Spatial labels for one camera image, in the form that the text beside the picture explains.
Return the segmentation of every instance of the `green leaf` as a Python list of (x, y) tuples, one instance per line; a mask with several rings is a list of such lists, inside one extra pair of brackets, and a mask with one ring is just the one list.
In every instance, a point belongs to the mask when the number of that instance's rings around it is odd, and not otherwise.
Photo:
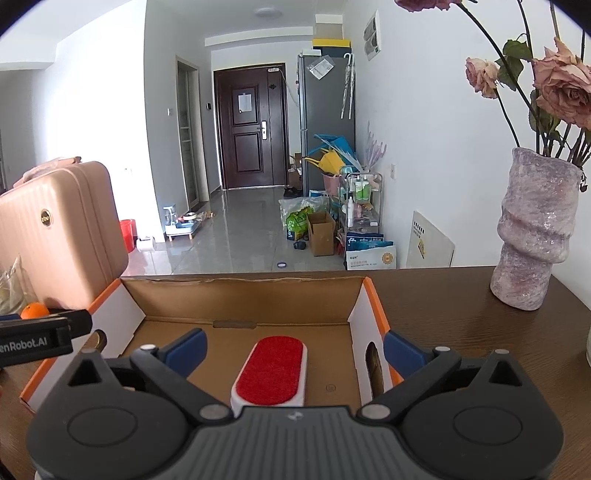
[(513, 57), (521, 60), (533, 60), (534, 56), (531, 54), (527, 42), (520, 42), (517, 40), (507, 40), (503, 47), (503, 55), (505, 57)]
[[(544, 133), (551, 133), (556, 131), (556, 128), (560, 125), (561, 120), (560, 118), (556, 118), (553, 115), (550, 115), (544, 109), (538, 107), (536, 100), (537, 100), (536, 90), (532, 90), (530, 94), (531, 99), (531, 106), (534, 111), (539, 110), (540, 116), (540, 132)], [(537, 132), (536, 124), (535, 124), (535, 117), (534, 114), (530, 112), (530, 127), (534, 132)]]
[[(523, 62), (520, 59), (516, 59), (515, 57), (506, 57), (505, 60), (514, 75), (515, 80), (519, 80), (519, 75), (521, 75), (521, 72), (523, 72), (524, 68)], [(516, 92), (517, 85), (515, 85), (515, 82), (511, 80), (509, 71), (507, 71), (505, 67), (505, 63), (501, 59), (498, 59), (495, 63), (501, 67), (499, 69), (499, 82), (507, 85), (511, 90)]]
[(550, 139), (554, 140), (555, 142), (558, 142), (561, 147), (564, 145), (564, 140), (562, 140), (562, 137), (556, 130), (552, 130), (550, 132)]

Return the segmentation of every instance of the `doorway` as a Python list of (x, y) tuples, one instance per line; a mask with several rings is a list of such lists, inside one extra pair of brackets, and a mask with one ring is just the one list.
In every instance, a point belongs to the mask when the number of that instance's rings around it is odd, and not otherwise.
[(199, 98), (199, 70), (177, 59), (177, 116), (181, 162), (189, 210), (209, 200)]
[(214, 72), (224, 189), (285, 186), (285, 64)]

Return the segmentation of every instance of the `gray floor tile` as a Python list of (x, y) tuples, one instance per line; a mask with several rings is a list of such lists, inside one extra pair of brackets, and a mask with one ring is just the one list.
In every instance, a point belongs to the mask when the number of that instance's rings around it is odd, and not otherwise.
[[(294, 250), (281, 224), (281, 189), (231, 190), (206, 206), (215, 216), (203, 222), (193, 240), (176, 237), (154, 252), (132, 252), (124, 275), (248, 273), (343, 270), (343, 260)], [(287, 268), (280, 270), (277, 262)]]

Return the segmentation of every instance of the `plastic bag of food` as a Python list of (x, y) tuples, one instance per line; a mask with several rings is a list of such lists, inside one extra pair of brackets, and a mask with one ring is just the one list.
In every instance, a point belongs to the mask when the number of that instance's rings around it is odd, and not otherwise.
[(328, 197), (299, 197), (279, 200), (281, 223), (289, 240), (299, 240), (308, 231), (308, 215), (329, 211)]
[(11, 268), (0, 273), (0, 316), (20, 314), (35, 301), (37, 297), (18, 257)]

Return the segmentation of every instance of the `storage rack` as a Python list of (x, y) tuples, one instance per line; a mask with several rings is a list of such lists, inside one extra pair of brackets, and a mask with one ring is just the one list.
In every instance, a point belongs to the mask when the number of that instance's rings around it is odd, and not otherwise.
[[(358, 181), (368, 181), (371, 191), (368, 200), (359, 200), (355, 192)], [(337, 237), (344, 249), (347, 246), (347, 235), (356, 233), (381, 233), (382, 207), (384, 196), (384, 178), (379, 173), (348, 173), (347, 167), (341, 169), (339, 190), (337, 192), (339, 205), (339, 231)], [(354, 217), (349, 222), (349, 198), (353, 198), (355, 205)]]

